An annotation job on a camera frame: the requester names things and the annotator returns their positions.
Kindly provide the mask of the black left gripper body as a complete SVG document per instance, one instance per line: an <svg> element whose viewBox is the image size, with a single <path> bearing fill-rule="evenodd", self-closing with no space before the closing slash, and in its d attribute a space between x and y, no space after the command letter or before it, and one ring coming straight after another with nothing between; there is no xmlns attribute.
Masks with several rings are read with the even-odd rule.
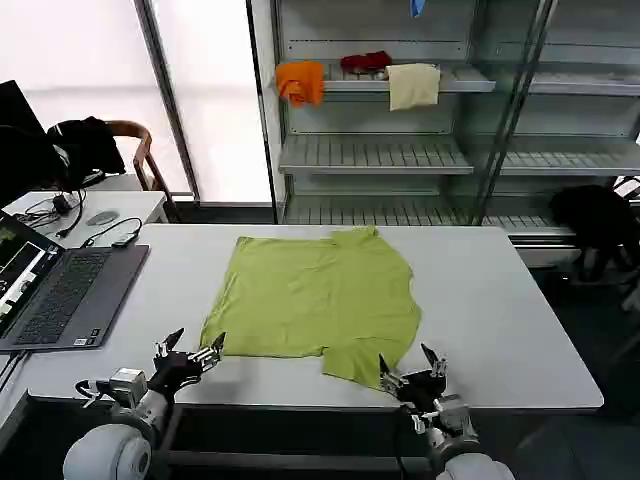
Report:
<svg viewBox="0 0 640 480"><path fill-rule="evenodd" d="M182 388L198 383L202 376L199 362L189 359L185 352L168 352L165 356L157 354L153 359L155 373L148 380L148 388L173 400Z"/></svg>

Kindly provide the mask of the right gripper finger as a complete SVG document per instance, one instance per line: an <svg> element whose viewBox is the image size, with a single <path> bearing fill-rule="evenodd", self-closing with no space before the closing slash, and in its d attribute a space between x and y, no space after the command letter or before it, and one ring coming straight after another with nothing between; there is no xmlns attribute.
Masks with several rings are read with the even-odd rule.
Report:
<svg viewBox="0 0 640 480"><path fill-rule="evenodd" d="M379 358L379 381L381 389L393 396L399 398L401 391L408 385L408 381L403 377L394 373L387 365L382 353L378 355Z"/></svg>
<svg viewBox="0 0 640 480"><path fill-rule="evenodd" d="M424 343L420 344L422 352L429 364L429 374L432 378L445 378L447 369L447 360L439 357L437 353L427 347Z"/></svg>

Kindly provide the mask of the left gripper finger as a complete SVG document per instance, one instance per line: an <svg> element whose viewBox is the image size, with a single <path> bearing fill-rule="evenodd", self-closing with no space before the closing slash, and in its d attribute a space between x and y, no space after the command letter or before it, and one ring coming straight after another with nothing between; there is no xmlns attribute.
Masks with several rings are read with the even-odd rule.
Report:
<svg viewBox="0 0 640 480"><path fill-rule="evenodd" d="M222 357L226 333L222 332L214 342L196 353L189 355L189 360L201 367L202 371L214 368Z"/></svg>
<svg viewBox="0 0 640 480"><path fill-rule="evenodd" d="M155 344L156 352L155 358L163 358L166 357L178 343L180 338L184 333L183 328L179 328L178 330L170 333L164 340L157 342Z"/></svg>

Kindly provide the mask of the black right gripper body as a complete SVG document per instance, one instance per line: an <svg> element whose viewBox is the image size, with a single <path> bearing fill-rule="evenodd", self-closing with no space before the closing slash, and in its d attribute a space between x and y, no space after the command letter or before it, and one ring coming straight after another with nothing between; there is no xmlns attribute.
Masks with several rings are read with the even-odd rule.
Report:
<svg viewBox="0 0 640 480"><path fill-rule="evenodd" d="M424 370L401 377L399 400L411 403L421 413L435 409L434 401L439 400L446 390L445 374L434 374L431 370Z"/></svg>

